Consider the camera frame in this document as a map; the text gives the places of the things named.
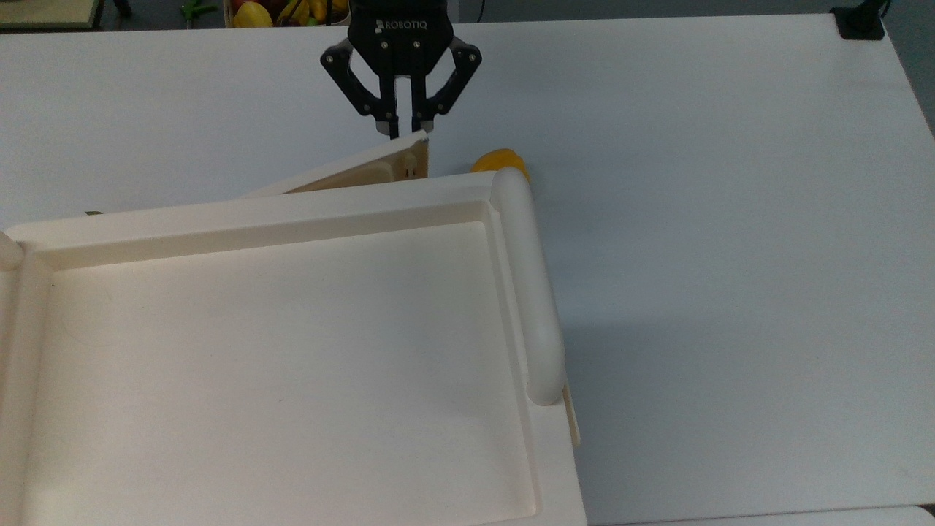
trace tray handle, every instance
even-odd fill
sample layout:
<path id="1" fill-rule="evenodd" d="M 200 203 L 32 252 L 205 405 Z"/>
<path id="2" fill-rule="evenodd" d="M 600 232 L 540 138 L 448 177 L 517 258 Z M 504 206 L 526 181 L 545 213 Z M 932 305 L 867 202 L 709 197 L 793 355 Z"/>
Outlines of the tray handle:
<path id="1" fill-rule="evenodd" d="M 552 405 L 561 398 L 565 386 L 565 344 L 539 241 L 532 192 L 523 173 L 516 168 L 498 171 L 490 202 L 500 212 L 519 306 L 529 371 L 526 396 L 537 405 Z"/>
<path id="2" fill-rule="evenodd" d="M 0 232 L 0 271 L 15 270 L 22 262 L 22 247 Z"/>

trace wooden board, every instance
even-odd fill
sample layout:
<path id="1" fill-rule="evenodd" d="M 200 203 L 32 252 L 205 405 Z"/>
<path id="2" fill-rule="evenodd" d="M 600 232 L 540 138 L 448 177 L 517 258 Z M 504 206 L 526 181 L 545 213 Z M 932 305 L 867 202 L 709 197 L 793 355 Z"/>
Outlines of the wooden board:
<path id="1" fill-rule="evenodd" d="M 0 2 L 0 28 L 90 28 L 101 0 Z"/>

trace robotiq logo text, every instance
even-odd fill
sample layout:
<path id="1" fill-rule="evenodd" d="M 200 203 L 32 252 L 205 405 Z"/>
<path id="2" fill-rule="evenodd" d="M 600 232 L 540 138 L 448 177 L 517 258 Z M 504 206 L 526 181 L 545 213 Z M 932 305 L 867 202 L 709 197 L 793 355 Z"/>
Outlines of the robotiq logo text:
<path id="1" fill-rule="evenodd" d="M 382 33 L 384 29 L 386 30 L 391 30 L 391 29 L 427 30 L 428 23 L 426 23 L 424 20 L 390 20 L 386 22 L 382 20 L 377 20 L 377 29 L 375 33 Z"/>

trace white tray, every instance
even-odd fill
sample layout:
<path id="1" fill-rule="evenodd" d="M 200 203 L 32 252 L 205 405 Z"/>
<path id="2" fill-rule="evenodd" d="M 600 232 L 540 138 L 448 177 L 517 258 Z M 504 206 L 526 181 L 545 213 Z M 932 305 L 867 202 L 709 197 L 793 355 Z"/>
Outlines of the white tray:
<path id="1" fill-rule="evenodd" d="M 4 526 L 584 525 L 518 171 L 7 234 Z"/>

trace white table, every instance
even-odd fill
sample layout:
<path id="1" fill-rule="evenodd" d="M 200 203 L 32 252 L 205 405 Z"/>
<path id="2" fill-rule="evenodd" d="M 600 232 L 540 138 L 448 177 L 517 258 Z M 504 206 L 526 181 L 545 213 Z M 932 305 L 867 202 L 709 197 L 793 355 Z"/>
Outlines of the white table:
<path id="1" fill-rule="evenodd" d="M 935 501 L 935 143 L 888 40 L 825 15 L 456 33 L 484 62 L 431 169 L 512 147 L 533 173 L 590 522 Z M 0 36 L 0 227 L 381 142 L 317 63 L 341 35 Z"/>

